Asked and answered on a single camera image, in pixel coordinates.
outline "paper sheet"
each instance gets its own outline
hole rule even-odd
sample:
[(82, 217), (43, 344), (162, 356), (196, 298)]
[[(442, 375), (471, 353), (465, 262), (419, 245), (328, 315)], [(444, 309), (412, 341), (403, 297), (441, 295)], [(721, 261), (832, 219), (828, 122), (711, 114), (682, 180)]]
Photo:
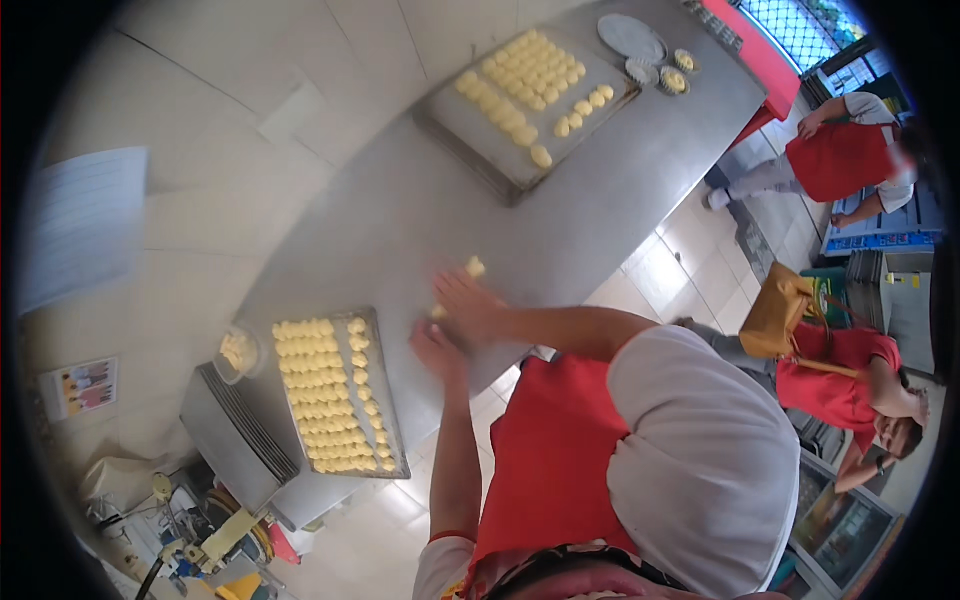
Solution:
[(44, 169), (25, 220), (18, 314), (129, 273), (142, 248), (146, 148)]

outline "baking tray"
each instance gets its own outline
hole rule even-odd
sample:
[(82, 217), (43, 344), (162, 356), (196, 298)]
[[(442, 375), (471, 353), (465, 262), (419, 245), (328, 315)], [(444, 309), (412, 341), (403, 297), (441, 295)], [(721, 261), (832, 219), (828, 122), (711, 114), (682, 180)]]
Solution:
[[(293, 405), (290, 398), (287, 399), (287, 410), (290, 412), (290, 419), (293, 421), (294, 429), (297, 430), (297, 437), (300, 439), (300, 449), (303, 451), (303, 457), (310, 470), (322, 475), (336, 475), (342, 477), (359, 477), (362, 479), (410, 479), (410, 463), (407, 462), (407, 452), (403, 445), (403, 439), (400, 436), (400, 425), (396, 419), (396, 409), (394, 408), (394, 397), (390, 391), (390, 382), (387, 380), (387, 368), (383, 360), (383, 348), (380, 346), (380, 329), (376, 322), (376, 310), (372, 306), (364, 306), (349, 312), (334, 313), (332, 315), (318, 316), (317, 319), (330, 319), (333, 324), (333, 336), (337, 340), (338, 350), (344, 357), (344, 370), (347, 372), (347, 387), (350, 391), (350, 403), (353, 405), (353, 414), (360, 421), (360, 429), (367, 435), (367, 442), (376, 448), (376, 439), (373, 437), (373, 427), (370, 425), (369, 416), (363, 411), (363, 401), (357, 396), (357, 384), (353, 382), (353, 370), (355, 367), (350, 362), (349, 337), (347, 324), (356, 317), (360, 317), (367, 322), (366, 335), (370, 339), (370, 345), (363, 350), (367, 355), (369, 364), (367, 365), (367, 374), (370, 378), (367, 385), (373, 391), (373, 399), (380, 407), (380, 414), (383, 415), (383, 425), (387, 430), (387, 444), (394, 451), (393, 457), (396, 461), (396, 470), (386, 471), (382, 468), (378, 470), (347, 470), (339, 473), (320, 473), (313, 468), (313, 461), (306, 455), (307, 445), (300, 433), (297, 420), (294, 419)], [(283, 393), (286, 395), (287, 387), (283, 386)], [(375, 452), (373, 457), (377, 465), (380, 465), (380, 456)]]
[[(573, 54), (587, 68), (587, 74), (543, 112), (522, 104), (483, 73), (480, 65), (503, 46), (492, 49), (464, 71), (472, 70), (500, 97), (509, 98), (515, 107), (523, 111), (527, 123), (535, 126), (540, 133), (535, 143), (544, 146), (553, 157), (553, 165), (549, 169), (539, 168), (530, 158), (529, 148), (517, 146), (508, 134), (488, 120), (477, 105), (454, 88), (462, 72), (420, 101), (414, 109), (415, 121), (486, 181), (507, 206), (518, 204), (557, 169), (582, 141), (639, 93), (634, 81), (590, 52), (575, 38), (553, 29), (540, 29), (540, 32), (558, 47)], [(600, 84), (608, 84), (613, 88), (613, 99), (603, 108), (596, 108), (590, 117), (584, 119), (584, 126), (570, 132), (568, 137), (554, 135), (553, 128), (557, 120), (572, 112), (573, 105), (579, 100), (586, 100), (589, 93)]]

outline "display case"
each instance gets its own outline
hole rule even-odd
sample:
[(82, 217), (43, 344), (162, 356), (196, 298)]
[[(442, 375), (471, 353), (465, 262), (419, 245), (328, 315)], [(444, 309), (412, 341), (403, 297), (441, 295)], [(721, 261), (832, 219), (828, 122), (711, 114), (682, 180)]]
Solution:
[(839, 599), (859, 581), (900, 516), (862, 487), (836, 493), (836, 469), (802, 450), (790, 544), (770, 590)]

